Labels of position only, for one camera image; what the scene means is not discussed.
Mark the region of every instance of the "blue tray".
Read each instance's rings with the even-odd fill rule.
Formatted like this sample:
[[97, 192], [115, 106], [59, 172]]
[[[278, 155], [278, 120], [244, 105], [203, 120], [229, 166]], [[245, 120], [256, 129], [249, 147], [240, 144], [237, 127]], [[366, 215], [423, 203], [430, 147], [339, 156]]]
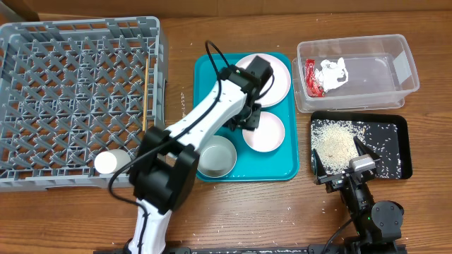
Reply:
[[[267, 53], [280, 59], [290, 71], [290, 60], [281, 53]], [[225, 54], [230, 64], [236, 64], [249, 54]], [[225, 67], [220, 55], [213, 55], [218, 69]], [[194, 106], [199, 104], [212, 90], [217, 80], [215, 71], [207, 55], [198, 59], [194, 73]], [[234, 144], [237, 150], [237, 163], [226, 176], [210, 178], [197, 172], [199, 179], [210, 182], [226, 181], [285, 181], [292, 179], [299, 169], [299, 153], [297, 138], [297, 120], [295, 118], [295, 103], [293, 85], [284, 100], [273, 107], [262, 109], [278, 116], [284, 123], [285, 138], [281, 146], [272, 152], [256, 152], [243, 139], [242, 131], [230, 131], [220, 128], [216, 135], [221, 135]]]

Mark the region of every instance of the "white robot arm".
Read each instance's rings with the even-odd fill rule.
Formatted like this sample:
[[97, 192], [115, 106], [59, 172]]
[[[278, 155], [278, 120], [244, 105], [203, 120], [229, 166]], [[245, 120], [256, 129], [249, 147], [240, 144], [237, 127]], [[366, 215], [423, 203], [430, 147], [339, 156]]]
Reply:
[[[199, 116], [206, 111], [218, 96], [218, 83], [215, 84], [209, 95], [195, 107], [181, 121], [171, 125], [167, 130], [171, 131], [170, 137], [181, 133], [190, 126]], [[220, 101], [215, 105], [212, 111], [186, 135], [179, 139], [182, 145], [193, 145], [195, 151], [203, 147], [203, 144], [214, 135], [218, 129], [233, 116], [237, 115], [246, 101], [246, 95], [240, 90], [240, 87], [226, 80], [222, 82], [222, 94]], [[145, 228], [142, 246], [142, 254], [160, 254], [165, 249], [165, 234], [172, 211], [160, 214], [158, 209], [146, 200], [137, 199], [145, 205], [149, 217]], [[138, 242], [143, 227], [143, 210], [138, 209], [138, 219], [136, 221], [135, 234], [129, 243], [129, 250], [133, 254], [138, 254]]]
[[[246, 70], [236, 66], [222, 69], [221, 94], [218, 102], [198, 124], [180, 137], [178, 142], [159, 152], [161, 155], [175, 156], [177, 158], [175, 165], [171, 167], [154, 156], [131, 167], [129, 180], [135, 187], [134, 195], [137, 202], [144, 205], [148, 211], [148, 219], [145, 225], [143, 210], [138, 209], [135, 235], [128, 244], [129, 253], [163, 252], [172, 210], [177, 209], [185, 201], [193, 186], [199, 159], [197, 151], [221, 126], [226, 125], [232, 130], [257, 128], [260, 105], [254, 102], [272, 75], [273, 69], [270, 64], [259, 57], [256, 57]], [[151, 127], [138, 149], [138, 156], [165, 144], [200, 119], [216, 100], [220, 91], [219, 85], [217, 82], [197, 107], [165, 131]], [[140, 243], [141, 234], [143, 234], [142, 243]]]

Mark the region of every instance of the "red packet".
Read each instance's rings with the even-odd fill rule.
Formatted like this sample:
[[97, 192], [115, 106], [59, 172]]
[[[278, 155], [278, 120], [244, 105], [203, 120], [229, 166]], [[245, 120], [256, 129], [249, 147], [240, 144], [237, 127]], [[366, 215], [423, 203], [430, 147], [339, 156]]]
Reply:
[[304, 65], [304, 73], [306, 73], [307, 93], [310, 97], [325, 97], [323, 87], [317, 82], [314, 75], [315, 60], [307, 59]]

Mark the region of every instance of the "white plate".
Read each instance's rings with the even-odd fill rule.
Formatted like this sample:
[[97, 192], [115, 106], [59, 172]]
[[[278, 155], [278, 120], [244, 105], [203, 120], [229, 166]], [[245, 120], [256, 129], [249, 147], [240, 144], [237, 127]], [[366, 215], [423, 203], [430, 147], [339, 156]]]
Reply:
[[254, 131], [242, 131], [246, 144], [257, 152], [271, 152], [284, 140], [285, 128], [282, 121], [270, 112], [261, 112], [259, 127]]
[[[273, 69], [273, 75], [275, 75], [275, 83], [273, 83], [273, 87], [267, 92], [266, 96], [256, 100], [256, 102], [262, 104], [262, 107], [271, 107], [280, 103], [289, 93], [290, 84], [292, 83], [290, 80], [290, 73], [280, 59], [277, 59], [269, 54], [251, 54], [245, 56], [240, 59], [235, 66], [246, 68], [256, 56], [270, 62], [270, 66]], [[263, 86], [261, 94], [270, 87], [272, 79], [273, 78], [270, 78]]]

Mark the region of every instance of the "gray cup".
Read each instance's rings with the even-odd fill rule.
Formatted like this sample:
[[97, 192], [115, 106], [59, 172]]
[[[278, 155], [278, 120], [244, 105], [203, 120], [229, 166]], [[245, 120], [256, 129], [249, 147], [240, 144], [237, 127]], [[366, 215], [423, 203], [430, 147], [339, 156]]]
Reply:
[[214, 135], [200, 152], [198, 170], [208, 177], [227, 175], [235, 166], [237, 151], [227, 138]]

